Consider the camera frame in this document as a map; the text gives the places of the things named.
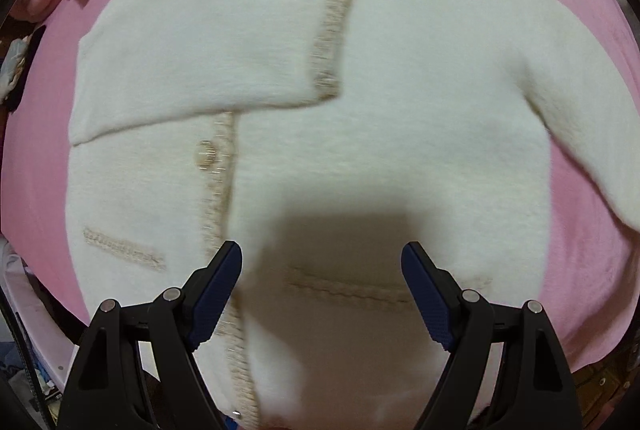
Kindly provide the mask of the cream knitted cardigan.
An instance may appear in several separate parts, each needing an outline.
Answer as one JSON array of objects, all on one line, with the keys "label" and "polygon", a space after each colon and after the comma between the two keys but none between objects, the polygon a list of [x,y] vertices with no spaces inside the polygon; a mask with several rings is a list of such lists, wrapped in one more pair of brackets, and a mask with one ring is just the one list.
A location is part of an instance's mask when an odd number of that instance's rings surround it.
[{"label": "cream knitted cardigan", "polygon": [[196,360],[244,429],[414,425],[446,354],[411,240],[492,302],[539,300],[575,369],[634,312],[636,98],[562,0],[110,0],[68,138],[89,309],[241,246]]}]

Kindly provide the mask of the grey patterned cloth bundle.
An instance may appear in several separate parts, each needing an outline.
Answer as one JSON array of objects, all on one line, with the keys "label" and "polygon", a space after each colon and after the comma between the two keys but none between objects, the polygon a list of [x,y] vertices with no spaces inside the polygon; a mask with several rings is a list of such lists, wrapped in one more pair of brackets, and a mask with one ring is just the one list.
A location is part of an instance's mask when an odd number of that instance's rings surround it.
[{"label": "grey patterned cloth bundle", "polygon": [[26,64],[28,46],[32,37],[16,38],[9,45],[6,57],[3,58],[0,75],[0,98],[6,101],[12,90],[17,86],[18,80]]}]

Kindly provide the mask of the black object on bed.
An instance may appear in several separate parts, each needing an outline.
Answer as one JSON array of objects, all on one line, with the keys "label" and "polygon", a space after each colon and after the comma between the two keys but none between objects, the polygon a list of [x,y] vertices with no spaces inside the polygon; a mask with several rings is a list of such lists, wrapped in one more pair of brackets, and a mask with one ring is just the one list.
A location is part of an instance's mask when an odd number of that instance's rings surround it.
[{"label": "black object on bed", "polygon": [[14,112],[21,104],[29,70],[32,67],[32,63],[34,62],[34,59],[36,57],[36,52],[40,46],[43,34],[44,32],[46,32],[46,29],[46,26],[40,26],[29,37],[29,43],[27,45],[24,57],[24,64],[22,66],[20,74],[18,75],[14,89],[11,90],[8,98],[6,98],[6,107],[8,107],[9,112]]}]

